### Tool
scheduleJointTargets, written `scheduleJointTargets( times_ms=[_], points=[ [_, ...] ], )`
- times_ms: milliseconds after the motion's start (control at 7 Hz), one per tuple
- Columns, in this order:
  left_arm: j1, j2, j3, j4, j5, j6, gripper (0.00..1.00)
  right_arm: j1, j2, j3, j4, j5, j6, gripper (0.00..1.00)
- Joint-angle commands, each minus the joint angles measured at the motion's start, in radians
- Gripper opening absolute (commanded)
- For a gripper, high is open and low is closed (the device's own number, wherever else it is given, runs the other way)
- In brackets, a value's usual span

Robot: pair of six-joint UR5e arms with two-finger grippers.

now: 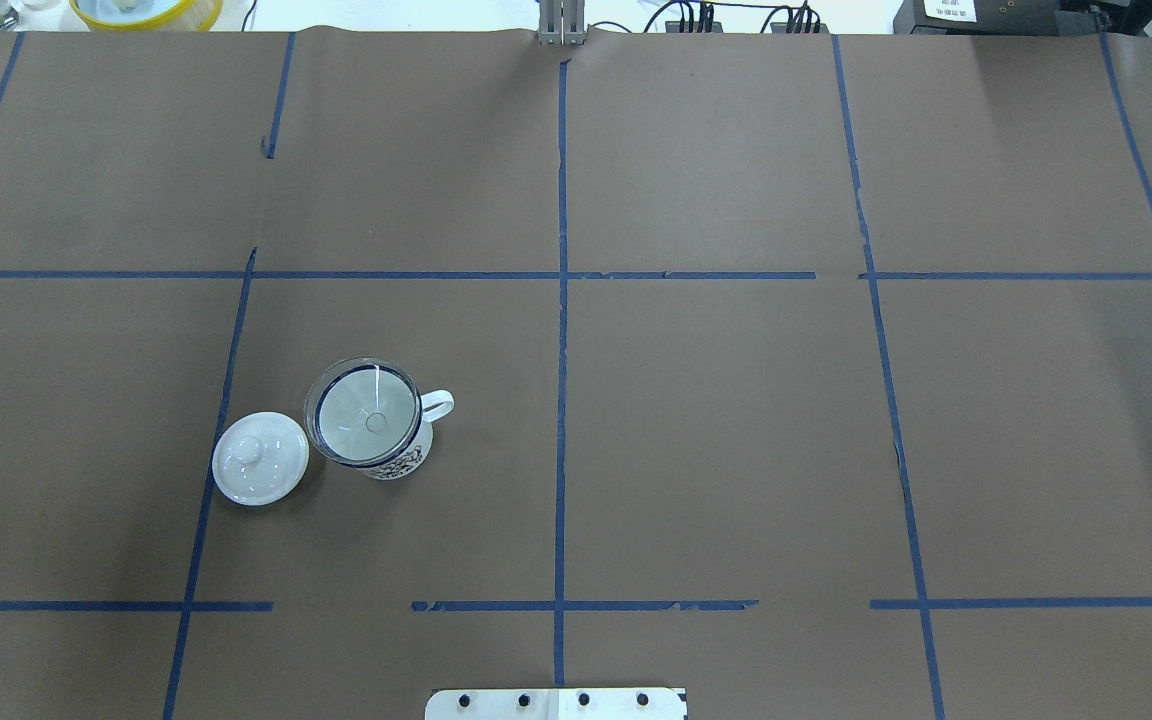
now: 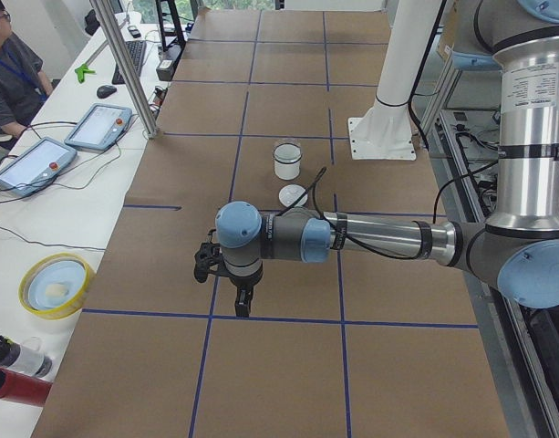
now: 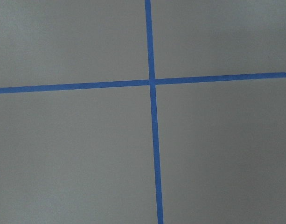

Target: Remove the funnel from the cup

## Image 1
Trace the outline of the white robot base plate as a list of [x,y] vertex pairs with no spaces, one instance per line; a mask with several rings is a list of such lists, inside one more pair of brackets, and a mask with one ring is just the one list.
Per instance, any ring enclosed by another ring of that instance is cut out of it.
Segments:
[[425,719],[687,719],[684,689],[586,687],[444,689]]

